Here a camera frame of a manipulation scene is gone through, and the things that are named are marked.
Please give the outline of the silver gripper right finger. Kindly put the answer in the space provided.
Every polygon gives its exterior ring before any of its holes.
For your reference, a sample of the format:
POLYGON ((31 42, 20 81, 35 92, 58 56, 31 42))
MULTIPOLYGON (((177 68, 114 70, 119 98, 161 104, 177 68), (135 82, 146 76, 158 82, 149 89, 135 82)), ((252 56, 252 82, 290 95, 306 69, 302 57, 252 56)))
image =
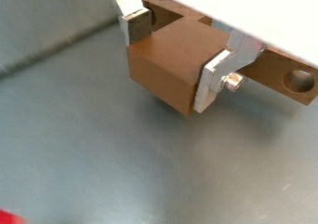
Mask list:
POLYGON ((233 29, 226 43, 227 48, 203 66, 193 108, 203 112, 226 87, 235 91, 242 83, 237 70, 252 64, 266 45, 246 33, 233 29))

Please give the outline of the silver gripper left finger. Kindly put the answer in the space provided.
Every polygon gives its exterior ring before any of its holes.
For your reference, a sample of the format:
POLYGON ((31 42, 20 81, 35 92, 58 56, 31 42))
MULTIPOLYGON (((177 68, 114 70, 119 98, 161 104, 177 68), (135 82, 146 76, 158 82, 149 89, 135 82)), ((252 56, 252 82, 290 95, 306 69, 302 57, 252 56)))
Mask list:
POLYGON ((151 34, 151 11, 142 0, 111 0, 115 5, 126 45, 131 45, 151 34))

